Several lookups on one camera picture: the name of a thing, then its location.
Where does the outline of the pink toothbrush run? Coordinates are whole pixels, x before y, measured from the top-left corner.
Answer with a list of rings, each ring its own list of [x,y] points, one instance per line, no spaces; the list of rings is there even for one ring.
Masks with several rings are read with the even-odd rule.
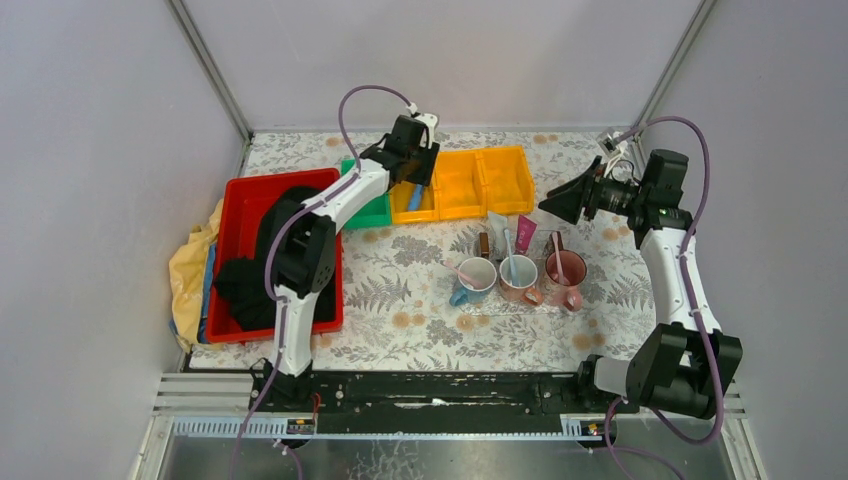
[[[556,273],[557,273],[556,282],[559,285],[567,287],[567,286],[570,285],[570,282],[567,278],[567,275],[566,275],[566,272],[565,272],[565,265],[564,265],[563,259],[562,259],[563,249],[562,249],[561,233],[559,231],[553,232],[552,235],[551,235],[551,240],[552,240],[552,244],[554,246],[553,258],[554,258],[554,265],[556,266]]]
[[[461,271],[458,267],[454,266],[451,262],[449,262],[449,261],[443,261],[443,262],[442,262],[442,265],[443,265],[445,268],[448,268],[449,270],[452,270],[454,273],[456,273],[456,274],[457,274],[457,276],[458,276],[461,280],[463,280],[464,282],[466,282],[466,283],[467,283],[468,285],[470,285],[472,288],[475,288],[475,289],[480,288],[480,284],[479,284],[479,283],[478,283],[478,282],[477,282],[474,278],[472,278],[472,277],[471,277],[471,276],[469,276],[468,274],[466,274],[466,273],[462,272],[462,271]]]

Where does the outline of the blue toothpaste tube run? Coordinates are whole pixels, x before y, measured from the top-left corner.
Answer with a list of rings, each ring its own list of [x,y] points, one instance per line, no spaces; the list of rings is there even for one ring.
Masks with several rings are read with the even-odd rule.
[[[408,212],[417,212],[421,207],[424,186],[416,184],[407,203]]]

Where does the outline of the pink toothpaste tube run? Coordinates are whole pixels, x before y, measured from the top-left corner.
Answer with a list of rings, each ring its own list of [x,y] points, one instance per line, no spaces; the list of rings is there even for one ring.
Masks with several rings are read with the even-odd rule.
[[[514,243],[514,251],[517,254],[525,255],[527,253],[536,230],[537,223],[534,220],[526,215],[518,216]]]

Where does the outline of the white toothpaste tube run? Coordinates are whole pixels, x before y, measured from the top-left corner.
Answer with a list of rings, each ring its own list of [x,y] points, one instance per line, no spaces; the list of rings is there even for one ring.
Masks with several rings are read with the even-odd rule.
[[[508,219],[506,216],[493,211],[488,211],[487,216],[494,234],[496,249],[503,257],[506,257],[510,252]]]

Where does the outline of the floral orange-handled mug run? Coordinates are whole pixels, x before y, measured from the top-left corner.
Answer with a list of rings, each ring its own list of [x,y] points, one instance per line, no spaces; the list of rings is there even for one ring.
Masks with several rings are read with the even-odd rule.
[[[499,265],[499,289],[507,301],[540,306],[544,295],[536,287],[538,280],[538,267],[526,256],[513,255]]]

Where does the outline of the blue ceramic mug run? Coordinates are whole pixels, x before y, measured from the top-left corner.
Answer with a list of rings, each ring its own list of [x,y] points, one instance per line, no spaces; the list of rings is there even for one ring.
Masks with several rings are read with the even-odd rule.
[[[483,257],[468,258],[457,269],[458,283],[449,299],[453,307],[481,304],[498,281],[495,265]]]

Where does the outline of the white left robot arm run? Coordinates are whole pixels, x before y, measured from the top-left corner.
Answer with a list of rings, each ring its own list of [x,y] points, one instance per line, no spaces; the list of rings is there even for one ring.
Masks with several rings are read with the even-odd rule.
[[[431,113],[399,116],[388,134],[355,157],[355,165],[319,193],[285,204],[287,215],[274,236],[265,264],[266,292],[277,304],[272,398],[288,411],[309,401],[301,376],[312,364],[310,337],[320,293],[337,265],[342,227],[366,204],[401,183],[428,186],[440,145],[439,118]]]

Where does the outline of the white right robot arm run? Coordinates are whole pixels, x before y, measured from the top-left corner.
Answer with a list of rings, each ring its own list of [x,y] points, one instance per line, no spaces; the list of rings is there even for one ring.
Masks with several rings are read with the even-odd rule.
[[[640,180],[605,174],[595,157],[575,179],[549,191],[541,210],[575,224],[600,211],[623,216],[647,265],[656,326],[630,360],[591,355],[578,369],[575,402],[597,412],[613,396],[637,406],[711,419],[743,357],[738,338],[713,315],[697,268],[693,215],[680,208],[685,155],[652,151]]]

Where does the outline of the yellow bin with toothpaste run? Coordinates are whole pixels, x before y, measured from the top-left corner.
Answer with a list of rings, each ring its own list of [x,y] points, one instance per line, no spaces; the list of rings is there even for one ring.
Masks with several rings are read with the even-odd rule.
[[[417,184],[403,182],[389,190],[388,198],[393,224],[402,225],[439,220],[440,194],[436,180],[433,179],[429,186],[421,189],[418,208],[410,210],[409,204],[417,188]]]

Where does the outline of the red plastic tray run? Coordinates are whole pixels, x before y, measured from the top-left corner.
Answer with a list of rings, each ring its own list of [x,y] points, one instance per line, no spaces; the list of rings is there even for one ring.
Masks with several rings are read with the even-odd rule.
[[[217,276],[227,261],[255,256],[261,221],[281,195],[295,187],[321,191],[339,178],[337,169],[322,168],[229,181],[223,199],[213,275]],[[205,334],[212,344],[268,340],[274,335],[274,323],[270,321],[262,329],[243,329],[231,315],[230,303],[212,288]]]

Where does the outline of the yellow bin with toothbrushes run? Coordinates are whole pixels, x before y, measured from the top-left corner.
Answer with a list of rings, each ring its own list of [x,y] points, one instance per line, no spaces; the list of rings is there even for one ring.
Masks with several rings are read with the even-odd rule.
[[[481,218],[486,213],[486,182],[479,150],[440,152],[434,176],[441,221]]]

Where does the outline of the yellow bin with mugs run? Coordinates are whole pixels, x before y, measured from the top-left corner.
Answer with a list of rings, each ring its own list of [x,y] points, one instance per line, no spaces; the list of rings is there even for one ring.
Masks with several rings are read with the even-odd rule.
[[[536,205],[535,183],[524,148],[503,146],[476,151],[489,211],[503,215],[529,214]]]

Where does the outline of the black cloth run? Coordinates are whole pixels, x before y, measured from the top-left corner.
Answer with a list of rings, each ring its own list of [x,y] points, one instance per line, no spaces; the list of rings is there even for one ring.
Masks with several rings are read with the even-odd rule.
[[[334,332],[343,323],[340,238],[331,239],[336,225],[327,216],[308,213],[284,234],[277,247],[272,243],[288,218],[303,209],[302,203],[319,193],[311,187],[295,187],[281,195],[263,217],[255,256],[225,262],[214,276],[213,288],[230,303],[230,312],[243,329],[275,325],[276,302],[265,290],[269,280],[287,286],[299,298],[318,295],[312,321],[315,333]]]

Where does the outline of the yellow cloth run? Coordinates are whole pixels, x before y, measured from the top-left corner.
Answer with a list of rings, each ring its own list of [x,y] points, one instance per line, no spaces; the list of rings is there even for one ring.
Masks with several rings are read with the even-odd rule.
[[[168,262],[172,292],[169,329],[184,353],[190,353],[197,340],[204,267],[209,245],[218,241],[224,200],[221,199],[204,225],[192,228],[185,244]]]

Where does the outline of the blue cloth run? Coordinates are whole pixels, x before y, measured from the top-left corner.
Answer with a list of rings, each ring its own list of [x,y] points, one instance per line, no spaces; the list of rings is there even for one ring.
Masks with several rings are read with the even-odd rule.
[[[214,281],[214,265],[217,255],[217,243],[213,242],[207,250],[207,258],[204,267],[203,284],[202,284],[202,302],[197,329],[197,340],[200,344],[209,344],[206,334],[207,319],[209,312],[209,303],[211,297],[211,288]]]

